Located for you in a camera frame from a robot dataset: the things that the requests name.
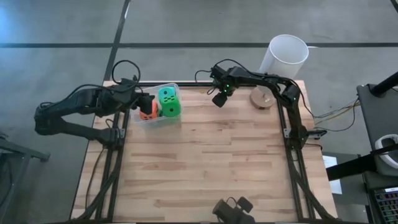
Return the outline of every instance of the white cup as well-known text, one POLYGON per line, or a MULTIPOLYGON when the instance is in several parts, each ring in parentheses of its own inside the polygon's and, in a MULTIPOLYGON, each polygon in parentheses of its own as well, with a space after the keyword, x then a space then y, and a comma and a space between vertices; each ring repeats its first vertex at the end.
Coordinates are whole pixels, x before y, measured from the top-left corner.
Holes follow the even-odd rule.
MULTIPOLYGON (((293 35, 282 34, 272 38, 258 73, 275 74, 293 79, 308 58, 304 41, 293 35)), ((272 95, 264 86, 258 86, 266 95, 272 95)))

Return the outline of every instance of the wooden coaster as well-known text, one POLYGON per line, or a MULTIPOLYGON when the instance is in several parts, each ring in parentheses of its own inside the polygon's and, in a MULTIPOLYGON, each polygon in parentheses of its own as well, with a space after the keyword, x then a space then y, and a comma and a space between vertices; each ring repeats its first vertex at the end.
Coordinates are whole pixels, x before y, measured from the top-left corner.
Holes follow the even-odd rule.
POLYGON ((272 95, 266 95, 258 87, 255 87, 250 93, 251 104, 259 109, 264 110, 270 108, 275 103, 275 98, 272 95))

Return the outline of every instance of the wooden table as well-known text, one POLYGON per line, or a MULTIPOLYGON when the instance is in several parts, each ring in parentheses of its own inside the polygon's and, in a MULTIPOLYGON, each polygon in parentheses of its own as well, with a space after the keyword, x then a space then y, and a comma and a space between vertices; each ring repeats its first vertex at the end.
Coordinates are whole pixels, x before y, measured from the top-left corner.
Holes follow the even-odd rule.
MULTIPOLYGON (((297 83, 308 105, 304 83, 297 83)), ((211 213, 217 201, 240 196, 253 203, 250 215, 257 222, 297 221, 276 105, 257 110, 249 102, 251 88, 240 88, 218 108, 207 89, 181 88, 183 114, 178 125, 145 130, 129 122, 115 222, 217 222, 211 213)), ((302 101, 300 112, 303 124, 313 127, 302 101)), ((105 119, 95 118, 94 128, 105 128, 105 119)), ((88 145, 72 217, 84 211, 101 149, 96 141, 88 145)), ((104 155, 90 201, 100 188, 104 155)), ((305 146, 303 156, 311 190, 336 217, 320 148, 305 146)), ((303 197, 302 204, 306 212, 303 197)))

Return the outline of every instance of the robotic arm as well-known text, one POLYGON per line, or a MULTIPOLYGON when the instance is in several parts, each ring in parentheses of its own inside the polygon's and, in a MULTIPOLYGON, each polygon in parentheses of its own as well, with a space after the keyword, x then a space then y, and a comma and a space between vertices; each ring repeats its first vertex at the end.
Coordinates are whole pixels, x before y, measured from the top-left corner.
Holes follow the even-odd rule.
POLYGON ((146 114, 152 111, 153 95, 135 91, 137 82, 122 79, 119 85, 78 90, 56 103, 40 104, 35 112, 35 131, 41 135, 71 134, 97 140, 104 146, 121 144, 124 130, 118 128, 95 129, 66 122, 62 116, 79 113, 102 117, 117 112, 137 109, 146 114))
POLYGON ((240 85, 249 84, 268 87, 275 99, 287 110, 290 131, 286 135, 289 140, 289 146, 292 149, 302 149, 310 135, 320 137, 326 134, 324 130, 308 131, 302 125, 299 111, 301 91, 297 84, 289 78, 254 73, 241 67, 232 67, 225 71, 217 65, 211 69, 210 77, 213 78, 214 87, 220 91, 212 100, 219 107, 225 104, 228 97, 232 96, 235 89, 239 88, 240 85), (282 93, 279 85, 285 86, 282 93))

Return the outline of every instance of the concrete floor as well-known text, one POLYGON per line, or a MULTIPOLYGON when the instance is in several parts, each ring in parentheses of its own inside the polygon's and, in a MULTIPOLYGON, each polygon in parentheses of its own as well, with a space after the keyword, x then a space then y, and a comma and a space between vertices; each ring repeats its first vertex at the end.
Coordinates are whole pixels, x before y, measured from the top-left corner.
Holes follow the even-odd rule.
MULTIPOLYGON (((64 134, 39 136, 34 132, 34 110, 40 102, 62 99, 78 85, 100 84, 111 55, 111 46, 34 49, 29 44, 112 44, 123 4, 124 0, 0 2, 0 131, 10 141, 51 153, 47 163, 31 161, 10 223, 68 219, 87 141, 64 134), (1 45, 9 43, 28 45, 1 45)), ((193 80, 194 71, 224 58, 256 70, 266 49, 188 49, 183 43, 267 43, 284 33, 308 43, 337 43, 311 48, 296 77, 305 80, 314 114, 322 114, 355 99, 356 85, 377 83, 398 69, 397 47, 339 48, 338 43, 397 42, 396 27, 398 13, 389 0, 133 0, 121 43, 172 42, 182 43, 181 48, 119 49, 116 60, 135 61, 143 80, 193 80)), ((131 71, 122 65, 116 74, 131 77, 131 71)), ((67 120, 91 126, 93 116, 67 120)), ((340 129, 351 121, 348 113, 323 127, 340 129)), ((327 134, 322 144, 325 151, 367 154, 370 146, 360 110, 351 129, 327 134)), ((361 208, 337 209, 344 220, 362 221, 361 208)))

